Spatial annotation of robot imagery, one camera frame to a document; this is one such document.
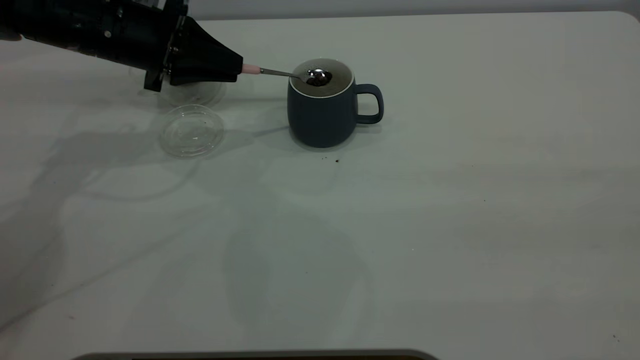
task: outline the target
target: mug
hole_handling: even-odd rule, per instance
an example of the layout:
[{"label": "mug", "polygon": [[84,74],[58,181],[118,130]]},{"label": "mug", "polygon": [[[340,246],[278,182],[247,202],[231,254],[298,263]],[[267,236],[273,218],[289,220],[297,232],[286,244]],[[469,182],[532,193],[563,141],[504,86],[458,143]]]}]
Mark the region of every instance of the mug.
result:
[{"label": "mug", "polygon": [[[347,140],[356,124],[376,124],[385,113],[382,93],[376,85],[356,85],[349,67],[337,60],[309,60],[296,67],[294,74],[323,69],[331,80],[313,86],[297,78],[289,78],[287,112],[293,135],[311,147],[332,147]],[[378,101],[375,115],[358,114],[358,94],[371,94]]]}]

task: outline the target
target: black mount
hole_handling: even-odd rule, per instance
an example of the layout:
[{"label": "black mount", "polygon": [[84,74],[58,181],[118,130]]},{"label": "black mount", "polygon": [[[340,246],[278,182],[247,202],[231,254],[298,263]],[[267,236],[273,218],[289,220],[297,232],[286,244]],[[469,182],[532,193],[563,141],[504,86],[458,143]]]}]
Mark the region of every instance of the black mount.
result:
[{"label": "black mount", "polygon": [[133,0],[0,0],[0,39],[25,38],[147,71],[145,88],[237,80],[243,58],[187,14],[186,0],[162,10]]}]

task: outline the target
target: spoon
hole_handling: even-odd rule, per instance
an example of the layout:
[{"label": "spoon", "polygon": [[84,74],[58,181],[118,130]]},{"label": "spoon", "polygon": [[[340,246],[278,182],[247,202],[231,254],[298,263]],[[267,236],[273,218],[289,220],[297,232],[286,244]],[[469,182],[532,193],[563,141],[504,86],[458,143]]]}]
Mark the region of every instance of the spoon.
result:
[{"label": "spoon", "polygon": [[323,69],[314,69],[307,71],[307,76],[301,76],[296,74],[291,74],[290,72],[277,71],[277,70],[269,70],[263,69],[256,65],[244,64],[242,66],[243,74],[266,74],[266,75],[276,75],[276,76],[287,76],[289,78],[299,79],[300,81],[309,84],[311,86],[325,86],[331,81],[333,75],[331,72],[328,72]]}]

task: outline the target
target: table surface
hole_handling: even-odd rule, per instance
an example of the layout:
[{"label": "table surface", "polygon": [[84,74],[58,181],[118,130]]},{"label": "table surface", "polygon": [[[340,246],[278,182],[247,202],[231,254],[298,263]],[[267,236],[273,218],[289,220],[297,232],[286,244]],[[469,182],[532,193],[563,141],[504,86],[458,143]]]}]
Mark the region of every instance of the table surface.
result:
[{"label": "table surface", "polygon": [[288,130],[286,80],[242,76],[212,106],[221,147],[175,160],[156,141],[170,106],[127,67],[0,44],[0,358],[640,357],[635,19],[202,25],[248,63],[350,64],[385,118],[311,151]]}]

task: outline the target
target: plastic lid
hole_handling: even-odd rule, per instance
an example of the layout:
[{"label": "plastic lid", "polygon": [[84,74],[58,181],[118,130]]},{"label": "plastic lid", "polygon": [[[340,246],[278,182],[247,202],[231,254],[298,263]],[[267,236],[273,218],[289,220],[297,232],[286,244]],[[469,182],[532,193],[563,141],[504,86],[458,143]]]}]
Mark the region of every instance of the plastic lid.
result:
[{"label": "plastic lid", "polygon": [[166,125],[160,133],[160,146],[176,158],[194,158],[208,154],[224,135],[222,119],[202,105],[184,105],[165,116]]}]

